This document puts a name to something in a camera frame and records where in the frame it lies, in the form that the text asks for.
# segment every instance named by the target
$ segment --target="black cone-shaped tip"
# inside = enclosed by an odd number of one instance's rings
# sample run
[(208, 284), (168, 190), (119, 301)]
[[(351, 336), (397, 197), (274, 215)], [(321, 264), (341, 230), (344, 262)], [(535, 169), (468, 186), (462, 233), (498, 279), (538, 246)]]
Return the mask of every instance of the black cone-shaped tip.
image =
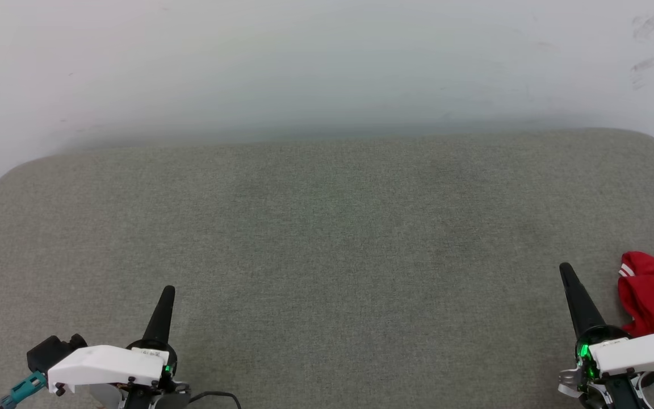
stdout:
[(572, 266), (568, 262), (563, 262), (559, 266), (559, 271), (561, 281), (564, 283), (564, 293), (567, 296), (572, 324), (574, 324), (574, 334), (579, 338), (587, 329), (604, 325), (605, 320), (584, 285), (579, 282)]
[(176, 298), (176, 288), (166, 285), (161, 293), (153, 315), (150, 316), (148, 328), (143, 333), (144, 340), (160, 341), (168, 344), (168, 337), (171, 334), (171, 316), (173, 315), (173, 302)]

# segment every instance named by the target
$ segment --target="teal connector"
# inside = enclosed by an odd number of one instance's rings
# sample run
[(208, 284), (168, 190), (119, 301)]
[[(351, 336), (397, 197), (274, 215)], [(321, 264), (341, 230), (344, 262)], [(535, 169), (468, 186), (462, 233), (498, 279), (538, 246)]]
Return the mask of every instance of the teal connector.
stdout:
[(47, 379), (41, 372), (33, 372), (24, 381), (11, 388), (11, 393), (0, 399), (0, 409), (14, 409), (16, 404), (36, 394), (47, 386)]

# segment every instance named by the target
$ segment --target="wire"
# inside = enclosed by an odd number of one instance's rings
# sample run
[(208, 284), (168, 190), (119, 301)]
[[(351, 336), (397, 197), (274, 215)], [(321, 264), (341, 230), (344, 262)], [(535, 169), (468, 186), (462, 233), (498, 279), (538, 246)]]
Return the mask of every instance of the wire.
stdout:
[(234, 399), (234, 402), (236, 403), (236, 407), (238, 407), (238, 409), (241, 409), (241, 403), (239, 403), (238, 399), (236, 399), (236, 395), (230, 393), (220, 393), (219, 391), (205, 391), (204, 393), (197, 394), (196, 396), (191, 398), (188, 403), (191, 404), (197, 401), (198, 399), (203, 398), (204, 396), (227, 396), (231, 399)]

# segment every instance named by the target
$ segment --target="gray fabric surface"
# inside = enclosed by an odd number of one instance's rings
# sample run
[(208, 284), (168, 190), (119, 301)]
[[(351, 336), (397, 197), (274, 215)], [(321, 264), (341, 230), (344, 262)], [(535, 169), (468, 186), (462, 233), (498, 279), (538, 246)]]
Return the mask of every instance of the gray fabric surface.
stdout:
[(0, 396), (47, 336), (138, 339), (171, 284), (177, 378), (244, 409), (579, 407), (556, 391), (557, 267), (623, 324), (625, 251), (654, 254), (654, 139), (634, 132), (45, 158), (0, 180)]

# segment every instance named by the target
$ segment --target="white wall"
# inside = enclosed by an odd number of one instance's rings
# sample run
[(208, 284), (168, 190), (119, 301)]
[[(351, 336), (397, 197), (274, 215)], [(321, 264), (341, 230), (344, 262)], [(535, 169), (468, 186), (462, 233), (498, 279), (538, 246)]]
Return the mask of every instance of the white wall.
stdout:
[(0, 0), (0, 176), (78, 148), (621, 127), (653, 0)]

